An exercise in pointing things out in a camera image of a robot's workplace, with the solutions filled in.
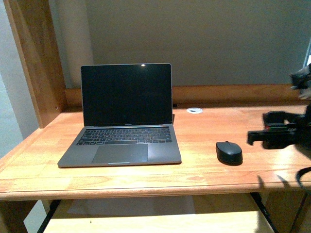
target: black screen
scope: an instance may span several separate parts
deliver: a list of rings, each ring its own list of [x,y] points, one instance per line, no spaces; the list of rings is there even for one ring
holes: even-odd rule
[[[172,123],[170,64],[82,66],[85,126]]]

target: wooden desk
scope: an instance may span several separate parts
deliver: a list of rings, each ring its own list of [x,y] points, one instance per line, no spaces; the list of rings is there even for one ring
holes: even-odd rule
[[[247,131],[262,129],[262,113],[303,113],[305,106],[207,107],[201,114],[173,110],[180,165],[58,168],[57,162],[83,127],[81,111],[61,113],[0,160],[1,200],[198,195],[300,190],[295,173],[311,159],[294,145],[264,150],[246,143]],[[232,141],[243,164],[217,160],[215,143]],[[306,182],[311,187],[311,177]]]

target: black wireless mouse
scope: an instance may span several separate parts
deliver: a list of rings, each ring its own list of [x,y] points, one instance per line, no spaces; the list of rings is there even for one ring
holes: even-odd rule
[[[243,163],[242,149],[233,142],[216,142],[218,160],[226,165],[237,166]]]

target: laptop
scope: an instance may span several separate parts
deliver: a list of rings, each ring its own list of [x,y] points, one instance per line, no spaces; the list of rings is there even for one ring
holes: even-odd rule
[[[59,167],[179,164],[171,64],[82,66],[84,127]]]

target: laptop keyboard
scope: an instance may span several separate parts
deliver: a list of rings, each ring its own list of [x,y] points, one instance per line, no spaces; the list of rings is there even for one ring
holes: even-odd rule
[[[172,142],[169,127],[87,129],[77,145],[116,145]]]

